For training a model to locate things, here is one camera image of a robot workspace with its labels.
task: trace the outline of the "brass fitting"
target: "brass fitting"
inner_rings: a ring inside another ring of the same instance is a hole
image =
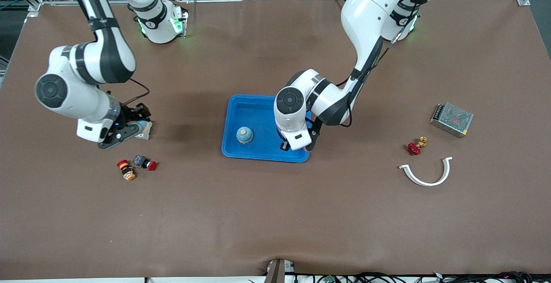
[[[420,148],[424,148],[425,146],[427,146],[427,138],[426,137],[421,137],[419,138],[419,142],[417,142],[417,145],[420,147]]]

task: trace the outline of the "red button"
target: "red button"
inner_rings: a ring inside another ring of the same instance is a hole
[[[152,162],[149,162],[147,164],[147,170],[149,171],[154,171],[155,169],[157,169],[157,163],[152,161]]]
[[[419,148],[419,145],[411,142],[410,144],[408,144],[408,152],[411,155],[419,155],[421,154],[421,148]]]
[[[124,163],[128,163],[128,160],[122,160],[122,161],[118,162],[117,167],[120,167]]]

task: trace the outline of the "small bottle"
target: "small bottle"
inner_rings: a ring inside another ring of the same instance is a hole
[[[241,127],[236,134],[238,141],[245,144],[252,140],[252,130],[249,127]]]

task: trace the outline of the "blue plastic tray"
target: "blue plastic tray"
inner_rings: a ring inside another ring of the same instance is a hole
[[[309,154],[302,148],[287,152],[280,150],[281,138],[274,119],[274,96],[233,95],[228,103],[222,153],[232,158],[281,162],[305,162]],[[238,129],[247,126],[253,138],[242,144],[236,138]]]

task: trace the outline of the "orange electrical component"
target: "orange electrical component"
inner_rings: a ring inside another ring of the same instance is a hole
[[[128,164],[128,160],[122,160],[118,162],[117,167],[122,170],[122,177],[126,181],[132,181],[136,178],[136,174],[134,173],[134,168]]]

